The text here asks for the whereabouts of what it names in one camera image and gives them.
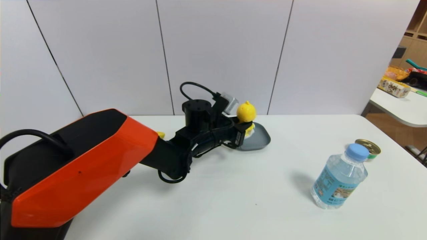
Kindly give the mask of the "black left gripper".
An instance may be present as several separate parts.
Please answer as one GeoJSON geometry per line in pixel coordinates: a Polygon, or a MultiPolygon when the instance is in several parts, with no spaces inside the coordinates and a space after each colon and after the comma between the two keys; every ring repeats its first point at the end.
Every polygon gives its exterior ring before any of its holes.
{"type": "Polygon", "coordinates": [[[253,121],[243,121],[237,116],[233,120],[215,120],[211,124],[213,147],[225,145],[237,148],[244,142],[247,129],[252,128],[253,121]]]}

